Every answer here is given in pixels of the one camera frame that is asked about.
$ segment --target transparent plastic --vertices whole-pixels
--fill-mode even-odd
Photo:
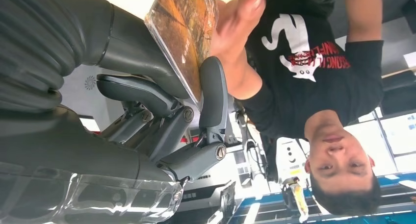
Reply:
[[[155,0],[145,24],[194,103],[202,97],[199,67],[209,55],[218,17],[215,0]]]
[[[170,218],[177,182],[134,180],[0,163],[0,223],[143,224]]]
[[[309,209],[303,194],[303,188],[298,183],[293,183],[290,185],[290,189],[293,192],[300,213],[299,222],[303,223],[309,218]]]

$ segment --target plastic packaging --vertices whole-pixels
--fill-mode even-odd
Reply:
[[[155,0],[145,18],[150,33],[197,105],[202,97],[199,67],[209,55],[217,14],[215,0]]]
[[[291,184],[290,188],[293,192],[293,196],[295,197],[296,204],[299,209],[299,222],[303,223],[309,217],[309,209],[308,205],[306,204],[305,196],[303,194],[303,188],[298,183]]]
[[[134,180],[0,163],[0,223],[142,224],[170,218],[177,182]]]

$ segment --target white wall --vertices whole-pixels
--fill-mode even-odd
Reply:
[[[62,104],[71,108],[79,115],[92,116],[100,130],[104,130],[123,114],[119,101],[105,98],[95,85],[91,90],[85,88],[88,77],[94,79],[98,74],[110,74],[110,71],[96,66],[81,65],[65,77],[65,83],[59,90],[62,94]]]

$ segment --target book cover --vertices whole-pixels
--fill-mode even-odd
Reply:
[[[155,0],[145,18],[150,33],[197,105],[202,97],[199,67],[209,55],[217,17],[215,0]]]

